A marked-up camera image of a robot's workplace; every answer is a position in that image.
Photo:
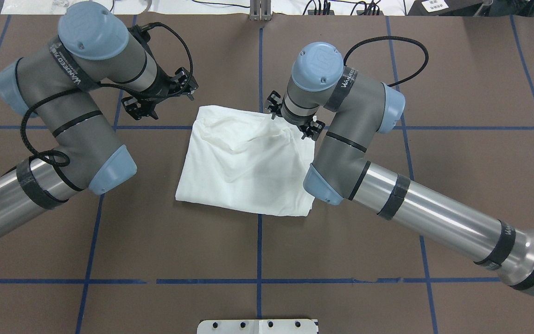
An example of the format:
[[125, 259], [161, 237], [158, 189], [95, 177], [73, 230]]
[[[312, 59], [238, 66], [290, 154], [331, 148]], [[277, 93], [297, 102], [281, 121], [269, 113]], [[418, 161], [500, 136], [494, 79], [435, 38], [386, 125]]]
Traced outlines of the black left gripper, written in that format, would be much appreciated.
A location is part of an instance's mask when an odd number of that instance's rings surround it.
[[199, 88], [194, 82], [193, 75], [184, 67], [178, 68], [174, 76], [169, 76], [164, 70], [157, 70], [155, 80], [150, 87], [142, 92], [132, 93], [131, 96], [121, 99], [123, 109], [134, 120], [151, 117], [157, 120], [155, 106], [167, 99], [170, 94], [178, 93], [184, 89], [183, 95], [194, 101], [193, 93]]

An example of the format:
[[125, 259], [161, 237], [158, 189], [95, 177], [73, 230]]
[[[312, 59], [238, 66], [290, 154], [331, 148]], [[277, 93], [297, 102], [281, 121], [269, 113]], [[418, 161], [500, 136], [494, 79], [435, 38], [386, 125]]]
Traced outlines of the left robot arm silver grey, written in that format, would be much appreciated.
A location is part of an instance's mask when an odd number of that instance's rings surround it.
[[0, 237], [83, 190], [102, 195], [136, 174], [91, 92], [125, 91], [121, 105], [134, 120], [157, 120], [157, 104], [191, 97], [198, 84], [189, 47], [188, 68], [167, 75], [148, 46], [156, 27], [166, 25], [128, 28], [102, 4], [78, 2], [45, 47], [0, 72], [0, 97], [22, 115], [20, 137], [31, 153], [0, 177]]

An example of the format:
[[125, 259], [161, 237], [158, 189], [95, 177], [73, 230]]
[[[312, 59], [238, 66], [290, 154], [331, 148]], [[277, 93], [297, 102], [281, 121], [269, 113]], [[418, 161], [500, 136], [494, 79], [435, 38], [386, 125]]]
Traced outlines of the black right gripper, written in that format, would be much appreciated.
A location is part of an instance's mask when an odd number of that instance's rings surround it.
[[276, 91], [271, 91], [267, 97], [267, 111], [271, 118], [282, 117], [286, 122], [296, 126], [303, 134], [302, 139], [306, 137], [316, 141], [325, 128], [325, 123], [316, 120], [315, 114], [319, 105], [314, 104], [310, 107], [303, 107], [295, 103], [288, 94], [281, 96]]

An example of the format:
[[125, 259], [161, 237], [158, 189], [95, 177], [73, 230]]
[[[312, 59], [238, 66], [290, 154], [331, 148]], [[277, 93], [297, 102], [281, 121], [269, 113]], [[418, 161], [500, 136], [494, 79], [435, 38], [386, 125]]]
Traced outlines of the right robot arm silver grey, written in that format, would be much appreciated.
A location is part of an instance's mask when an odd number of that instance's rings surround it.
[[273, 116], [313, 140], [325, 127], [315, 118], [318, 109], [334, 114], [306, 173], [306, 192], [331, 205], [356, 201], [534, 296], [534, 230], [518, 230], [365, 158], [374, 135], [394, 129], [406, 100], [346, 62], [329, 43], [308, 44], [292, 65], [286, 93], [273, 91], [267, 98], [266, 108]]

